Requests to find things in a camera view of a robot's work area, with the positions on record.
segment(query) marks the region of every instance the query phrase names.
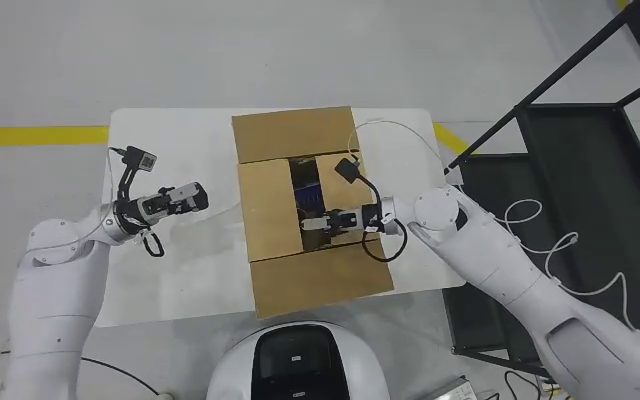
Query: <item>cardboard box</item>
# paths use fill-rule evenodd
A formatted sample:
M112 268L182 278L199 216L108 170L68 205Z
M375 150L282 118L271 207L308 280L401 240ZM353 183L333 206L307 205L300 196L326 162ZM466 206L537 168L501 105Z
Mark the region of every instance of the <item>cardboard box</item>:
M364 253L360 232L305 250L313 237L305 232L303 239L300 230L300 215L305 211L298 207L300 195L296 200L294 185L307 173L317 174L319 188L311 189L321 193L327 210L373 202L366 185L360 181L350 185L334 171L347 156L347 140L354 129L349 107L233 117L247 250L260 318L393 290L388 266ZM358 146L354 135L353 150ZM361 170L364 174L364 162ZM372 236L367 245L372 252L384 254L379 238Z

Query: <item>yellow floor line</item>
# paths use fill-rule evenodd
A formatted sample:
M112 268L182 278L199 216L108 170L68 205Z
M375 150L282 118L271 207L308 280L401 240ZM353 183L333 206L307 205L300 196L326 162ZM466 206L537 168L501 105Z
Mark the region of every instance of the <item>yellow floor line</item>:
M469 145L437 122L433 124L436 139L455 154ZM109 138L108 126L43 126L0 127L0 147L102 144Z
M0 127L0 147L107 143L108 126Z
M440 125L437 122L433 123L433 129L436 132L436 139L447 146L451 151L453 151L456 155L460 155L463 151L469 147L467 142L460 139L456 135L453 134L449 129Z

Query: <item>white table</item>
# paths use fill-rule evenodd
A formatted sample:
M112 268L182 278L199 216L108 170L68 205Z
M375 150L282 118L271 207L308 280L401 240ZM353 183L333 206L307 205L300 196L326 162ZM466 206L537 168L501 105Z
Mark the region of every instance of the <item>white table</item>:
M154 231L166 250L151 258L128 242L111 250L104 306L96 325L118 326L254 310L251 274L239 205L237 155L231 117L275 109L121 109L111 116L109 146L136 146L158 160L151 173L138 172L131 198L163 186L197 181L209 208L162 220ZM429 113L421 109L353 109L356 124L384 118L411 126L437 151ZM444 183L440 161L411 132L392 124L360 129L367 177L381 194L413 205L424 190ZM114 185L124 170L112 156ZM109 199L105 174L103 201ZM400 237L383 237L393 254ZM464 281L426 246L409 235L403 255L389 263L395 290L384 295L459 286Z

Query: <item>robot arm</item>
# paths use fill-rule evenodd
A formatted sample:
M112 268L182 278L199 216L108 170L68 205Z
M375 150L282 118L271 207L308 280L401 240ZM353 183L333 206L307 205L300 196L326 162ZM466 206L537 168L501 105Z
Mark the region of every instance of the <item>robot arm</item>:
M149 159L135 148L122 152L123 161L132 154L139 156L138 163ZM150 170L153 163L145 163ZM82 348L104 299L111 246L166 216L208 207L198 183L129 200L131 179L119 188L126 190L119 190L118 200L93 210L83 221L52 219L31 231L9 309L11 359L2 399L75 400ZM155 238L159 252L145 245L157 257L164 251Z
M451 218L460 210L467 222L438 241L429 233L430 221L442 220L451 204L456 206ZM409 230L518 318L542 363L568 393L582 400L640 398L639 332L565 292L492 214L456 188L424 194L415 213L421 222L409 223Z

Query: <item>concrete floor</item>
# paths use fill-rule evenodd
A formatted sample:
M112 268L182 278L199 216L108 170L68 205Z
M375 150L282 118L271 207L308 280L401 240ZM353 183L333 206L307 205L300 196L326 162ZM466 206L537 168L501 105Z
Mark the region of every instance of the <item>concrete floor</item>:
M0 4L0 126L102 125L121 107L350 104L423 107L473 140L613 15L607 0L8 0ZM543 100L617 100L640 82L639 54L628 32L617 34ZM640 104L628 112L640 120ZM483 150L525 149L510 125ZM0 340L26 234L43 219L79 219L93 208L103 157L103 146L0 148L0 187L11 193L0 211ZM450 354L439 291L287 320L305 317L365 338L393 399L414 399L461 374L476 392L508 393L501 368ZM225 350L274 322L233 314L95 329L85 355L179 399L202 399ZM0 377L5 366L0 358ZM517 390L534 398L526 385ZM79 395L150 398L135 382L85 364Z

